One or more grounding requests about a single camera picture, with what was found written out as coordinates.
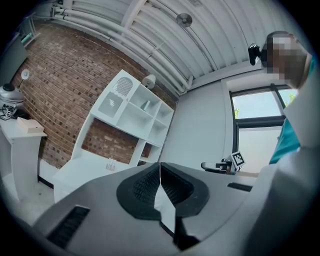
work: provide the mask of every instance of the person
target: person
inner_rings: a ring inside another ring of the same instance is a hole
[[[267,73],[278,74],[279,79],[285,80],[287,85],[298,92],[317,62],[317,57],[311,55],[293,34],[286,31],[275,31],[267,36],[260,59]],[[285,154],[299,147],[298,137],[286,118],[269,163],[276,164]]]

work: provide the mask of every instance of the camera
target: camera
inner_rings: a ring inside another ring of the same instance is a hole
[[[251,44],[248,48],[250,64],[252,66],[256,65],[259,59],[261,58],[260,47],[255,43]]]

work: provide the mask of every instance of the cardboard box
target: cardboard box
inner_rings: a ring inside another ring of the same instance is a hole
[[[16,125],[27,134],[43,133],[44,128],[36,120],[17,118]]]

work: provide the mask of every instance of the white wall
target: white wall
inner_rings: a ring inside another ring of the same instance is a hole
[[[160,160],[199,170],[202,162],[220,162],[225,150],[226,104],[231,111],[228,88],[220,81],[181,96]]]

